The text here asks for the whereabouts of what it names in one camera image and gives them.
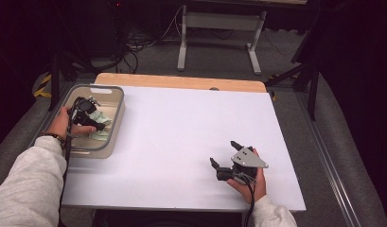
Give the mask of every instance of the wire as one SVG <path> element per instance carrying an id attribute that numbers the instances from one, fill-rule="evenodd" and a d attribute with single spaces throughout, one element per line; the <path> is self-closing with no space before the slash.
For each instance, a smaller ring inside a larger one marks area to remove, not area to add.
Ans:
<path id="1" fill-rule="evenodd" d="M 78 97 L 76 98 L 75 102 L 73 103 L 72 105 L 72 108 L 70 109 L 70 112 L 69 112 L 69 121 L 68 121 L 68 126 L 67 126 L 67 129 L 66 129 L 66 140 L 65 140 L 65 161 L 66 161 L 66 169 L 62 175 L 63 177 L 63 188 L 62 188 L 62 192 L 61 192 L 61 197 L 60 197 L 60 206 L 59 206 L 59 215 L 60 215 L 60 220 L 59 220 L 59 224 L 58 226 L 64 226 L 66 227 L 66 225 L 63 224 L 62 222 L 62 219 L 61 219 L 61 206 L 62 206 L 62 199 L 63 199 L 63 191 L 64 191 L 64 188 L 65 188 L 65 184 L 66 184 L 66 177 L 67 177 L 67 171 L 68 171 L 68 167 L 69 167 L 69 159 L 70 159 L 70 151 L 72 149 L 72 137 L 70 136 L 71 135 L 71 131 L 72 131 L 72 116 L 73 116 L 73 112 L 75 111 L 76 109 L 76 105 L 77 103 L 82 99 L 82 97 Z"/>
<path id="2" fill-rule="evenodd" d="M 125 44 L 125 46 L 127 46 L 132 52 L 138 53 L 147 46 L 151 46 L 156 42 L 157 41 L 153 40 L 150 37 L 141 37 L 133 34 L 133 36 L 129 38 L 129 41 L 127 44 Z"/>
<path id="3" fill-rule="evenodd" d="M 122 57 L 119 56 L 117 57 L 117 59 L 109 64 L 105 64 L 105 65 L 101 65 L 101 66 L 94 66 L 96 69 L 98 70 L 105 70 L 105 69 L 109 69 L 109 68 L 112 68 L 114 66 L 117 66 L 120 62 L 122 61 Z M 90 72 L 90 70 L 86 70 L 85 68 L 81 68 L 81 67 L 77 67 L 76 65 L 73 65 L 73 67 L 75 67 L 79 72 L 81 73 L 86 73 L 86 72 Z"/>
<path id="4" fill-rule="evenodd" d="M 172 26 L 172 23 L 173 23 L 173 22 L 175 23 L 176 29 L 178 30 L 178 33 L 179 33 L 179 36 L 181 36 L 181 33 L 179 32 L 178 26 L 177 26 L 177 24 L 176 24 L 176 17 L 178 16 L 178 13 L 181 11 L 182 7 L 183 7 L 183 6 L 180 6 L 180 7 L 178 8 L 178 10 L 176 11 L 175 16 L 173 17 L 172 21 L 170 21 L 169 26 L 168 26 L 166 32 L 164 32 L 163 36 L 161 36 L 161 39 L 164 39 L 164 38 L 165 38 L 165 36 L 167 35 L 167 33 L 168 33 L 170 27 Z"/>
<path id="5" fill-rule="evenodd" d="M 137 71 L 137 67 L 139 66 L 139 60 L 137 59 L 136 54 L 134 54 L 133 52 L 131 52 L 131 54 L 134 56 L 135 61 L 136 61 L 136 65 L 134 66 L 134 68 L 128 63 L 128 61 L 126 61 L 125 56 L 123 57 L 123 61 L 128 65 L 129 72 L 135 74 Z"/>
<path id="6" fill-rule="evenodd" d="M 75 48 L 78 50 L 80 56 L 84 59 L 87 59 L 86 56 L 83 55 L 83 53 L 81 52 L 80 48 L 79 48 L 79 45 L 78 43 L 76 42 L 76 39 L 75 37 L 73 36 L 72 32 L 69 30 L 69 27 L 67 26 L 66 22 L 63 20 L 63 17 L 60 13 L 60 10 L 58 9 L 57 5 L 55 4 L 54 0 L 51 0 L 51 4 L 52 6 L 54 7 L 55 9 L 55 12 L 57 13 L 58 17 L 60 18 L 63 26 L 66 28 L 66 31 L 68 33 L 68 35 L 70 36 L 70 38 L 72 39 L 72 42 L 73 44 L 75 45 Z"/>
<path id="7" fill-rule="evenodd" d="M 96 209 L 93 209 L 90 213 L 90 219 L 92 220 L 92 227 L 95 226 L 95 216 L 96 216 Z"/>
<path id="8" fill-rule="evenodd" d="M 264 35 L 265 35 L 267 41 L 270 43 L 270 45 L 271 45 L 273 48 L 275 48 L 276 51 L 278 51 L 278 53 L 279 53 L 280 55 L 282 55 L 282 56 L 288 56 L 288 55 L 291 55 L 291 54 L 293 54 L 293 53 L 296 52 L 296 50 L 295 50 L 295 51 L 292 51 L 292 52 L 290 52 L 290 53 L 285 53 L 285 54 L 282 53 L 281 50 L 280 50 L 276 45 L 274 45 L 273 42 L 270 40 L 270 38 L 269 38 L 268 35 L 267 35 L 267 30 L 266 30 L 266 29 L 264 30 Z"/>
<path id="9" fill-rule="evenodd" d="M 234 30 L 229 30 L 230 31 L 229 35 L 227 37 L 223 38 L 223 37 L 219 36 L 217 33 L 215 33 L 214 29 L 206 29 L 206 31 L 208 31 L 210 34 L 212 34 L 213 36 L 215 36 L 221 40 L 228 40 L 229 38 L 231 38 L 232 33 L 234 33 Z"/>
<path id="10" fill-rule="evenodd" d="M 243 181 L 246 183 L 246 185 L 249 187 L 249 190 L 250 190 L 250 194 L 252 196 L 252 202 L 250 203 L 250 209 L 249 211 L 247 212 L 246 214 L 246 217 L 245 217 L 245 220 L 244 220 L 244 227 L 248 227 L 249 226 L 249 219 L 250 219 L 250 216 L 252 215 L 253 213 L 253 209 L 255 208 L 255 184 L 254 184 L 254 188 L 251 187 L 251 182 L 248 181 L 246 178 L 243 178 Z"/>
<path id="11" fill-rule="evenodd" d="M 244 179 L 246 179 L 247 181 L 249 181 L 249 183 L 255 183 L 255 178 L 249 176 L 249 175 L 246 174 L 246 173 L 241 173 L 241 177 L 243 177 Z"/>

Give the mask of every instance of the hand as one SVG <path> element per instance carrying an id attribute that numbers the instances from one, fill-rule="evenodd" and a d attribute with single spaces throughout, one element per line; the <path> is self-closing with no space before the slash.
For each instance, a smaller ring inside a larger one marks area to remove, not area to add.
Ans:
<path id="1" fill-rule="evenodd" d="M 253 148 L 253 152 L 258 155 L 257 150 Z M 267 194 L 266 192 L 266 179 L 264 178 L 264 172 L 263 168 L 258 168 L 257 169 L 257 176 L 255 177 L 256 184 L 255 184 L 255 202 L 260 200 L 263 196 Z M 250 193 L 249 187 L 247 185 L 241 184 L 233 179 L 229 179 L 228 184 L 231 185 L 233 188 L 238 191 L 243 199 L 247 203 L 252 202 L 252 194 Z"/>
<path id="2" fill-rule="evenodd" d="M 66 139 L 66 128 L 68 126 L 69 122 L 69 115 L 68 115 L 69 108 L 67 107 L 61 107 L 60 114 L 58 114 L 54 120 L 51 122 L 51 125 L 49 126 L 46 133 L 53 133 L 60 136 L 62 139 Z M 90 132 L 96 131 L 96 127 L 94 126 L 72 126 L 72 134 L 87 134 Z"/>

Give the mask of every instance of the yellow tape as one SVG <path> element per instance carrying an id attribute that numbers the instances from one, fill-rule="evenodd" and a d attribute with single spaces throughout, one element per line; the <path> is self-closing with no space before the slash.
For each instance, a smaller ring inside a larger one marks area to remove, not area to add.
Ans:
<path id="1" fill-rule="evenodd" d="M 44 88 L 46 86 L 46 84 L 51 80 L 51 75 L 47 75 L 45 76 L 45 78 L 43 79 L 43 81 L 40 83 L 40 86 L 39 88 L 37 89 L 37 91 L 34 93 L 34 96 L 44 96 L 44 97 L 51 97 L 51 94 L 49 93 L 44 93 Z"/>

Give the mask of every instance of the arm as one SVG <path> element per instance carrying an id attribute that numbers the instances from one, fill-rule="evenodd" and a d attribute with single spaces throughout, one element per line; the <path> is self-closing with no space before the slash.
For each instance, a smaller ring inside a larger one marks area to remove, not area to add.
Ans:
<path id="1" fill-rule="evenodd" d="M 62 107 L 47 133 L 66 138 L 68 119 L 67 108 Z M 91 126 L 72 127 L 72 133 L 95 130 Z M 0 186 L 0 226 L 57 226 L 65 170 L 60 140 L 37 138 L 34 147 L 17 157 Z"/>
<path id="2" fill-rule="evenodd" d="M 257 170 L 255 180 L 255 208 L 253 210 L 255 227 L 296 226 L 296 221 L 290 211 L 285 206 L 274 205 L 267 196 L 266 180 L 262 168 Z M 246 202 L 251 203 L 252 195 L 247 185 L 243 185 L 233 179 L 229 179 L 227 182 L 242 195 Z"/>
<path id="3" fill-rule="evenodd" d="M 255 227 L 296 226 L 296 221 L 287 207 L 274 205 L 267 195 L 255 202 L 253 217 Z"/>

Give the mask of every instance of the white board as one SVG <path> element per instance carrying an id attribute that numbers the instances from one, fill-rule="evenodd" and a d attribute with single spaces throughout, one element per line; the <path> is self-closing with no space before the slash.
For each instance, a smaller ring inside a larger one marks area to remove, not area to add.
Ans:
<path id="1" fill-rule="evenodd" d="M 113 154 L 70 160 L 63 205 L 243 211 L 240 194 L 210 164 L 232 166 L 235 140 L 253 146 L 273 203 L 306 210 L 267 93 L 122 87 L 126 110 Z"/>

